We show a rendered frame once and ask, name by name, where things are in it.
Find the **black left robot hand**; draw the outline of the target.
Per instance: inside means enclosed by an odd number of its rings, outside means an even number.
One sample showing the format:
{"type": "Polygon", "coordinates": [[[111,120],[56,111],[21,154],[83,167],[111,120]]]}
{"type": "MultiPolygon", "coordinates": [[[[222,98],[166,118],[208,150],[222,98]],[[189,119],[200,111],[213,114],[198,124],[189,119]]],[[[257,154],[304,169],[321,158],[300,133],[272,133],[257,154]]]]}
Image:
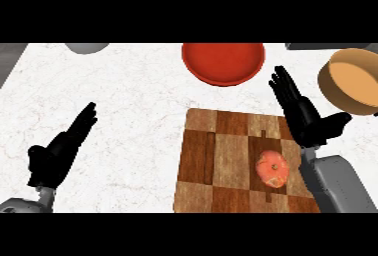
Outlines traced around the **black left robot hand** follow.
{"type": "Polygon", "coordinates": [[[70,128],[61,132],[46,147],[33,145],[28,149],[31,187],[56,189],[68,175],[79,148],[87,138],[92,127],[98,121],[96,104],[89,103],[80,112],[70,128]]]}

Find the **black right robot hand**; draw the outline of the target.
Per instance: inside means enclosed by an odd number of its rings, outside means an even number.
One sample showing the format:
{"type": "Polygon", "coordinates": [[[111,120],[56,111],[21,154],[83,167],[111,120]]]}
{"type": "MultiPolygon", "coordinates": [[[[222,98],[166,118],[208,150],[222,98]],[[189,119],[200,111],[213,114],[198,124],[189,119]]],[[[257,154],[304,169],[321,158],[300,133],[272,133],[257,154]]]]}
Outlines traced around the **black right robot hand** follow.
{"type": "Polygon", "coordinates": [[[294,141],[303,148],[321,147],[327,140],[343,134],[352,115],[340,112],[322,117],[310,99],[301,95],[296,82],[282,66],[275,67],[269,81],[294,141]]]}

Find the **tan orange pot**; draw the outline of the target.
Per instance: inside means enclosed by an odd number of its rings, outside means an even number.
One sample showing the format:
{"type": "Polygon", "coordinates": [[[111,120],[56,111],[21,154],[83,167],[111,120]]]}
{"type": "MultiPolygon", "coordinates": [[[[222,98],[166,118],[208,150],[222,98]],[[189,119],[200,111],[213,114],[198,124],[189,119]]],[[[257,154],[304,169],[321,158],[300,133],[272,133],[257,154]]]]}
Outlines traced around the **tan orange pot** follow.
{"type": "Polygon", "coordinates": [[[355,115],[378,112],[378,54],[358,48],[337,51],[324,65],[318,84],[332,105],[355,115]]]}

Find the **orange squash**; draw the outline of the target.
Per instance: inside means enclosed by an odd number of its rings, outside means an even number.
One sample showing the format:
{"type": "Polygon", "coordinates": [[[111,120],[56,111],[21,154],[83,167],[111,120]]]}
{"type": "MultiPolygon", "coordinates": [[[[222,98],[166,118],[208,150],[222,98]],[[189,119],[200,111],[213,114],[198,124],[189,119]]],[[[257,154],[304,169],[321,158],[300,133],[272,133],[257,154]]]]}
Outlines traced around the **orange squash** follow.
{"type": "Polygon", "coordinates": [[[288,181],[290,165],[282,154],[273,150],[260,153],[256,172],[262,182],[272,188],[281,188],[288,181]]]}

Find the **wooden checkered cutting board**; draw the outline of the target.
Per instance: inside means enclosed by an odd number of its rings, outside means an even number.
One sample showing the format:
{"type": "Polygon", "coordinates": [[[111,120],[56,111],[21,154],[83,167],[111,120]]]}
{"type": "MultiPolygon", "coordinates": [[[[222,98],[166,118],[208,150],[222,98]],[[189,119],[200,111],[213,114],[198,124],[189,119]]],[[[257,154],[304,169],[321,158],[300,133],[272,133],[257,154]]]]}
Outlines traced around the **wooden checkered cutting board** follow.
{"type": "Polygon", "coordinates": [[[300,163],[300,147],[284,117],[189,109],[173,210],[316,213],[300,163]],[[265,184],[256,171],[266,150],[281,153],[288,161],[288,181],[279,188],[265,184]]]}

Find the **dark grey flat appliance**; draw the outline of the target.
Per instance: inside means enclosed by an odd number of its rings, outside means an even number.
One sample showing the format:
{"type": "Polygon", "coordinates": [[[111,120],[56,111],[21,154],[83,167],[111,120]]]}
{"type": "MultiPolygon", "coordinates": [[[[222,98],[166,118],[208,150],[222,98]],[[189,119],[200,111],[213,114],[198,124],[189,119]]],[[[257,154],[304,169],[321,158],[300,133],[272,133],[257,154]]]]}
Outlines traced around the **dark grey flat appliance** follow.
{"type": "Polygon", "coordinates": [[[287,43],[288,50],[335,50],[358,48],[378,53],[378,43],[287,43]]]}

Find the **red round plate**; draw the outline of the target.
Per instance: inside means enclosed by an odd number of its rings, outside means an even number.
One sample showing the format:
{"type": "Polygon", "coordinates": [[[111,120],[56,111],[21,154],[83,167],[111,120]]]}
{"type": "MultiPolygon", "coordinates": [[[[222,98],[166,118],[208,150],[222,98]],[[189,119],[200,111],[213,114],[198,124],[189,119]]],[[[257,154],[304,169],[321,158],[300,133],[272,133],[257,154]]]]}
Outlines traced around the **red round plate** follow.
{"type": "Polygon", "coordinates": [[[262,43],[185,43],[182,60],[203,82],[229,87],[257,75],[266,60],[266,50],[262,43]]]}

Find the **grey round object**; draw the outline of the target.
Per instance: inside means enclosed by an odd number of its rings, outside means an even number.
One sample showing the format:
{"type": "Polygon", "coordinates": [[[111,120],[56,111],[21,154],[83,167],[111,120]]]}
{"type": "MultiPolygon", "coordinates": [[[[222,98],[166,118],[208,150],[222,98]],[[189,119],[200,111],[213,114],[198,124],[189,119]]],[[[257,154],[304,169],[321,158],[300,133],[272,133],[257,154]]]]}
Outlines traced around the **grey round object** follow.
{"type": "Polygon", "coordinates": [[[67,43],[68,49],[77,54],[93,54],[108,47],[108,43],[67,43]]]}

